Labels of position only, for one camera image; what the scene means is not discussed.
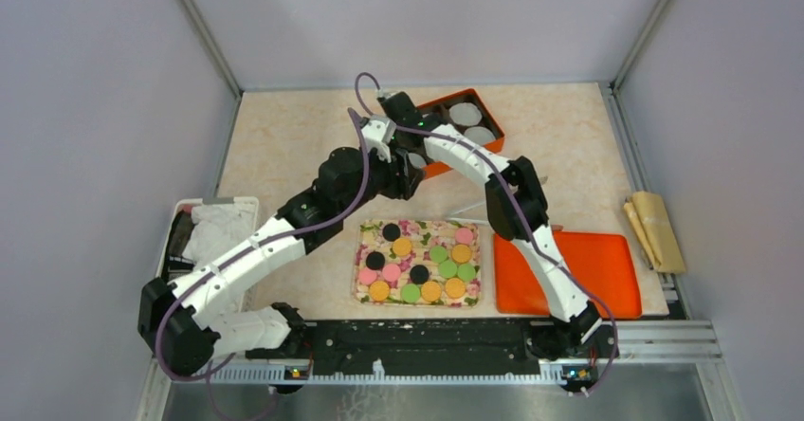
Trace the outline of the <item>orange cookie box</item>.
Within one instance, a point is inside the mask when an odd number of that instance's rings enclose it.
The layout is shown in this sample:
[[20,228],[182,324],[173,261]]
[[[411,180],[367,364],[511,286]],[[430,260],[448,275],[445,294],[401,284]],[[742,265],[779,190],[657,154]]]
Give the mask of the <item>orange cookie box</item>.
[[431,179],[455,171],[482,186],[510,161],[501,156],[505,134],[474,89],[464,89],[417,107],[402,126],[414,165]]

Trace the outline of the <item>metal tongs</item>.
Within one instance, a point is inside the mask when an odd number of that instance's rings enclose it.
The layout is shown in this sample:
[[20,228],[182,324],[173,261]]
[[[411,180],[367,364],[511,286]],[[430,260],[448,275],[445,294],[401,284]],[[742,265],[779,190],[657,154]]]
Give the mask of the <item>metal tongs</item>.
[[[540,184],[546,184],[548,182],[548,180],[549,180],[548,175],[539,177],[539,183]],[[484,206],[485,206],[485,201],[484,200],[481,200],[481,201],[478,201],[478,202],[475,202],[475,203],[471,203],[471,204],[469,204],[467,206],[458,208],[457,210],[452,210],[450,212],[447,212],[446,213],[446,218],[447,219],[455,219],[455,218],[459,217],[464,212],[473,211],[473,210],[475,210],[477,208],[483,208]]]

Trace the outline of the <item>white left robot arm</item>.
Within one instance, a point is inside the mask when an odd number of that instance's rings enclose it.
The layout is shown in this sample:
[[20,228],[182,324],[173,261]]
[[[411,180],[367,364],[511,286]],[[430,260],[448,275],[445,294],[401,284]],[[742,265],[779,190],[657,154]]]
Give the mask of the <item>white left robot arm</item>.
[[351,115],[359,145],[334,150],[306,190],[289,199],[241,243],[210,263],[167,281],[156,277],[140,294],[137,330],[161,370],[177,381],[211,375],[208,364],[255,348],[293,357],[303,321],[281,303],[228,314],[253,285],[342,232],[354,211],[377,196],[411,198],[423,180],[396,143],[396,123]]

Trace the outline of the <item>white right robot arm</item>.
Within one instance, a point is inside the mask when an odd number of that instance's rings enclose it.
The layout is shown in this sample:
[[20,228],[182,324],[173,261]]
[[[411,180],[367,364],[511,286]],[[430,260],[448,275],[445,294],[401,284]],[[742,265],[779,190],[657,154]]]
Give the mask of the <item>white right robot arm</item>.
[[396,126],[396,140],[484,188],[489,225],[519,251],[545,296],[552,320],[546,339],[534,340],[545,357],[580,357],[599,338],[612,310],[579,282],[557,247],[547,200],[533,163],[506,158],[465,137],[451,123],[424,115],[403,91],[379,90],[376,99]]

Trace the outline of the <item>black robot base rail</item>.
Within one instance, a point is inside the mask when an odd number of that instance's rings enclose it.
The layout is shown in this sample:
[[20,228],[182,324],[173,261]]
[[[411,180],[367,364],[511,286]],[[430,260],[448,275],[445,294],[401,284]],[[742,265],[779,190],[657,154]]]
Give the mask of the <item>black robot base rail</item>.
[[581,359],[562,371],[562,389],[589,391],[597,364],[619,356],[614,327],[600,325],[588,339],[546,319],[319,320],[293,315],[291,332],[277,349],[258,347],[248,359],[307,362],[317,376],[380,372],[395,377],[538,375],[548,362]]

